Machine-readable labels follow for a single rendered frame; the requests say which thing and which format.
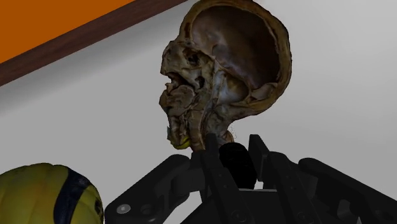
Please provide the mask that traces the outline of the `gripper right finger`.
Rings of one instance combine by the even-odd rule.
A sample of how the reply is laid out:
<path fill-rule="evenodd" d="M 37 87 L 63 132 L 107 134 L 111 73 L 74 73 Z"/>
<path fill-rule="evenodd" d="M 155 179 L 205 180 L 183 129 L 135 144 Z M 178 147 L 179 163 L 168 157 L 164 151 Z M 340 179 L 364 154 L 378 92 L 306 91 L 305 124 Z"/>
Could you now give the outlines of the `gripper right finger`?
<path fill-rule="evenodd" d="M 315 159 L 292 162 L 251 134 L 248 152 L 264 188 L 275 188 L 286 224 L 397 224 L 397 200 Z"/>

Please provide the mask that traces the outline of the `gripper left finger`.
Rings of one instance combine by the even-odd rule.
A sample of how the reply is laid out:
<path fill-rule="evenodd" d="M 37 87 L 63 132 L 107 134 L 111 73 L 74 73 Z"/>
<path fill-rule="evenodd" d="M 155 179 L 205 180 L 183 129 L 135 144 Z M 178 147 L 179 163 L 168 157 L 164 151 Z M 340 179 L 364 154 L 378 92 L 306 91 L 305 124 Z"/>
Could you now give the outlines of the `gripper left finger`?
<path fill-rule="evenodd" d="M 216 136 L 191 157 L 165 159 L 104 211 L 106 224 L 164 224 L 169 215 L 200 192 L 202 203 L 180 224 L 255 224 L 233 177 L 219 159 Z"/>

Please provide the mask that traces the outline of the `black rounded object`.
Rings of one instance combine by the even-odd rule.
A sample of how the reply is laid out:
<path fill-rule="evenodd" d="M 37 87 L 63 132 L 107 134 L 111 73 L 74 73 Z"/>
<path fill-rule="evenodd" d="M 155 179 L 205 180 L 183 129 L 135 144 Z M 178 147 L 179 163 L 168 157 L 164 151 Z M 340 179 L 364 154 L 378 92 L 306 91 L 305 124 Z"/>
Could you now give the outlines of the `black rounded object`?
<path fill-rule="evenodd" d="M 219 159 L 238 188 L 254 189 L 257 173 L 248 150 L 240 143 L 226 143 L 219 148 Z"/>

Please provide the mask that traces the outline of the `brown half skull model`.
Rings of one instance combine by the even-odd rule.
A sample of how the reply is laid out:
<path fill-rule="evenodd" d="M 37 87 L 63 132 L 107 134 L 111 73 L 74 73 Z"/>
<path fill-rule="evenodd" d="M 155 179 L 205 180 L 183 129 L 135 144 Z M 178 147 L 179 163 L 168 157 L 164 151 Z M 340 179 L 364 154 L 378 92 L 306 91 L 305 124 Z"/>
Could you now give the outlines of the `brown half skull model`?
<path fill-rule="evenodd" d="M 254 0 L 198 0 L 166 46 L 160 72 L 169 79 L 159 103 L 171 145 L 203 150 L 209 133 L 230 143 L 231 123 L 264 112 L 288 86 L 288 30 Z"/>

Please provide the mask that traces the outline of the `yellow ball with blue band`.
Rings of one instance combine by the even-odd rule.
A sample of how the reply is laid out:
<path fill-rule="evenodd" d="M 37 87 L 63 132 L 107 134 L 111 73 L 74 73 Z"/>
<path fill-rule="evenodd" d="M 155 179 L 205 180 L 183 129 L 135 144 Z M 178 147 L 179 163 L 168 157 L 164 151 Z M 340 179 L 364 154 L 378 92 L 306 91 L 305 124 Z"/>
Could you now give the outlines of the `yellow ball with blue band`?
<path fill-rule="evenodd" d="M 96 187 L 64 165 L 39 163 L 0 174 L 0 224 L 104 224 Z"/>

